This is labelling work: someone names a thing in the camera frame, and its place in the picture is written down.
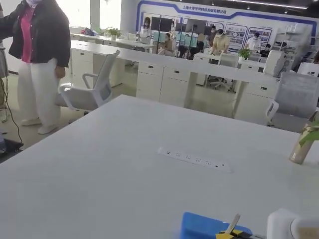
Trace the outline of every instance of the black cable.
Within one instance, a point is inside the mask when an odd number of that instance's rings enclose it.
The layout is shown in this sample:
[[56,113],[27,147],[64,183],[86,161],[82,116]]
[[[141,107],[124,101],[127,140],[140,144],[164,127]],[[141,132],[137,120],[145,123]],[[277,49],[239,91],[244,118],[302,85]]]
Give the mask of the black cable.
[[7,63],[6,63],[4,50],[0,50],[0,51],[2,52],[3,59],[5,60],[5,62],[4,62],[4,65],[5,65],[5,74],[6,74],[6,77],[5,77],[5,78],[6,78],[6,87],[5,87],[5,90],[4,90],[4,82],[3,82],[3,80],[1,80],[1,86],[2,86],[3,92],[4,92],[4,102],[5,102],[6,106],[8,107],[8,110],[9,110],[9,112],[10,112],[10,114],[11,114],[12,121],[13,121],[14,125],[15,125],[16,128],[17,128],[18,136],[19,136],[19,139],[20,139],[20,143],[23,144],[23,140],[22,140],[21,134],[20,134],[20,128],[19,128],[19,126],[17,125],[17,123],[14,121],[13,114],[12,114],[11,108],[10,108],[9,103],[8,103],[8,97],[9,97],[9,88],[8,88],[8,85],[9,85],[9,80],[8,80],[8,75],[7,75],[7,74],[8,74],[8,72],[9,72],[9,70],[8,70],[8,65],[7,65]]

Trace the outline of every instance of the white pants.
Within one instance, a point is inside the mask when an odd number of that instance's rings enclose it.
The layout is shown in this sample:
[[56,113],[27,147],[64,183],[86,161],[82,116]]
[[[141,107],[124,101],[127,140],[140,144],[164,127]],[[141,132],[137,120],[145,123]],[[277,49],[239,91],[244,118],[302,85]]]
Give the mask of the white pants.
[[58,123],[60,107],[55,105],[59,80],[55,76],[56,59],[48,63],[22,62],[19,69],[18,103],[24,120],[40,118],[44,126]]

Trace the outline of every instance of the potted plant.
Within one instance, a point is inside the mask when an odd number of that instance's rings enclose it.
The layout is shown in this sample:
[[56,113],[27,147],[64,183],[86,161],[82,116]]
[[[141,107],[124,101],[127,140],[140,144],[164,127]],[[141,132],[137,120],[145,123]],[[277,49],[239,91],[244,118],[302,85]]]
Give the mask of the potted plant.
[[317,114],[316,112],[310,118],[310,122],[305,125],[289,157],[294,163],[303,164],[311,146],[315,141],[319,140],[319,116]]
[[105,32],[111,36],[112,38],[112,41],[115,41],[117,37],[120,37],[121,36],[121,32],[120,30],[118,30],[117,28],[112,28],[112,27],[109,27],[105,30]]
[[250,50],[249,49],[240,49],[238,51],[238,55],[242,57],[244,60],[247,60],[250,56]]

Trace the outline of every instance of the electrical outlet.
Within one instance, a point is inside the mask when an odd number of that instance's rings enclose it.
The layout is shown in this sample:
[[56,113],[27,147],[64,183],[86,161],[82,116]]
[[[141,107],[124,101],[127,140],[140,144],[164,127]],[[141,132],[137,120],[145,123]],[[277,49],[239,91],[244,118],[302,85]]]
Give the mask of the electrical outlet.
[[205,157],[199,157],[199,156],[194,156],[190,154],[185,154],[181,151],[178,150],[170,150],[170,149],[165,149],[163,147],[159,148],[158,151],[159,154],[168,156],[170,158],[174,158],[180,161],[196,164],[196,165],[201,165],[204,167],[216,169],[219,171],[223,171],[226,173],[231,173],[232,170],[229,166],[228,163],[223,162],[223,161],[218,161],[218,160],[213,160],[213,159],[208,159]]

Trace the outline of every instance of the white shoe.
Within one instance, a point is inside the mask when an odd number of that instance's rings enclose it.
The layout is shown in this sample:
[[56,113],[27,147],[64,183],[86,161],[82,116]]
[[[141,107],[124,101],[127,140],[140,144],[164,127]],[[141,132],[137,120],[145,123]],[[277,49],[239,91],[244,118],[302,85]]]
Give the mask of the white shoe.
[[30,126],[30,125],[35,125],[35,124],[42,124],[41,120],[39,118],[37,119],[24,119],[21,121],[22,126]]
[[54,131],[56,128],[58,128],[56,124],[51,126],[42,126],[41,128],[38,129],[38,134],[47,134]]

